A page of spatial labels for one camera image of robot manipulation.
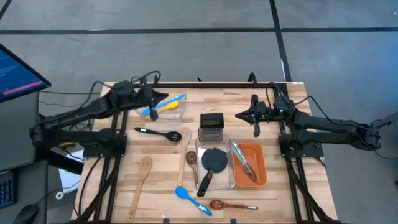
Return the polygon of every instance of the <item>blue spatula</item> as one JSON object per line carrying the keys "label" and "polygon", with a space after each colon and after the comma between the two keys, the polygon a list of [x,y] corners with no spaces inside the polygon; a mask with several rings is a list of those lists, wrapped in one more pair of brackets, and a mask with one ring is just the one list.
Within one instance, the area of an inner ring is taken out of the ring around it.
{"label": "blue spatula", "polygon": [[183,187],[177,187],[175,189],[175,194],[182,199],[188,199],[190,200],[194,205],[196,205],[200,210],[202,210],[204,213],[206,213],[209,216],[212,216],[213,214],[211,214],[211,211],[208,210],[207,208],[205,208],[204,206],[202,206],[201,204],[199,204],[198,202],[196,202],[194,199],[192,199],[187,190],[185,190],[185,188]]}

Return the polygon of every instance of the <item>computer mouse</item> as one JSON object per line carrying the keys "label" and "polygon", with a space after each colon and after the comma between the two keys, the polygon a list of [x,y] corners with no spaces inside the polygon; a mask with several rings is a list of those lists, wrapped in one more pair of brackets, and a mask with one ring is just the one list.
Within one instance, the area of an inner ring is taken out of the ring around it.
{"label": "computer mouse", "polygon": [[32,224],[38,210],[37,205],[26,205],[15,217],[12,224]]}

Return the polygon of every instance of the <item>orange tray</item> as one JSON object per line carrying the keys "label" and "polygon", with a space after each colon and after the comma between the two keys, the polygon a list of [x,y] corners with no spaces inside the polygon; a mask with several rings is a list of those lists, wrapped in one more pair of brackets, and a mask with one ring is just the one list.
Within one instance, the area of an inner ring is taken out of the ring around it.
{"label": "orange tray", "polygon": [[256,142],[238,143],[248,164],[253,168],[253,172],[257,176],[258,182],[253,182],[243,169],[242,163],[233,154],[233,167],[236,185],[240,187],[262,187],[267,184],[266,165],[264,163],[264,155],[262,147]]}

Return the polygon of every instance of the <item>gray floor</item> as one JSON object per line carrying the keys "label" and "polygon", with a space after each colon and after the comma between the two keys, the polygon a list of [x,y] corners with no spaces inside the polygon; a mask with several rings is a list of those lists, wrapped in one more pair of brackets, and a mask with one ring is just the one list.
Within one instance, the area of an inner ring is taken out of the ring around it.
{"label": "gray floor", "polygon": [[[397,1],[276,0],[281,27],[397,27]],[[268,1],[13,0],[0,30],[273,27]],[[332,118],[368,123],[398,111],[398,32],[283,33],[292,80],[305,82]],[[161,70],[163,81],[283,81],[274,33],[0,35],[52,83],[88,91],[95,80],[123,80]],[[74,105],[85,96],[40,94]],[[312,104],[313,113],[321,113]],[[43,114],[65,108],[40,105]],[[382,131],[380,154],[398,157],[396,129]],[[324,146],[339,219],[397,223],[398,161],[346,146]],[[52,178],[57,171],[49,170]],[[51,183],[49,190],[59,183]],[[73,194],[49,199],[48,222],[65,222]]]}

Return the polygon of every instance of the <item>computer monitor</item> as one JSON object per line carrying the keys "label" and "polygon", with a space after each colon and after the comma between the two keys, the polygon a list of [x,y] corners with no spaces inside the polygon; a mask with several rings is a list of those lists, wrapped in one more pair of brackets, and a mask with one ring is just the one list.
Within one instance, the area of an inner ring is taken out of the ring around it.
{"label": "computer monitor", "polygon": [[48,80],[0,44],[0,103],[50,86]]}

